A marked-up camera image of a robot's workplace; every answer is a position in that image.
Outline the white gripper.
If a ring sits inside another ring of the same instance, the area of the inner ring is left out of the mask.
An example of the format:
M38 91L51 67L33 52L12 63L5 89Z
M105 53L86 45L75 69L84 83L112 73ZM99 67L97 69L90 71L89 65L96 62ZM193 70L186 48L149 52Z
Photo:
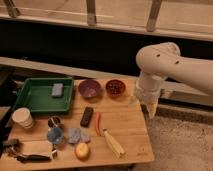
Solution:
M165 76L157 76L141 71L135 83L134 94L141 103L149 104L148 111L146 105L141 105L145 119L152 119L157 110L157 102Z

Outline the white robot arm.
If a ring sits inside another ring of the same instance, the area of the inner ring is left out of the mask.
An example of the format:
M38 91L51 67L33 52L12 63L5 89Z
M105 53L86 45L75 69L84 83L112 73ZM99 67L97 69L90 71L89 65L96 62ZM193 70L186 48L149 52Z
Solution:
M172 42L149 45L136 55L140 75L135 96L146 106L150 118L156 114L162 84L167 78L213 96L213 61L182 57Z

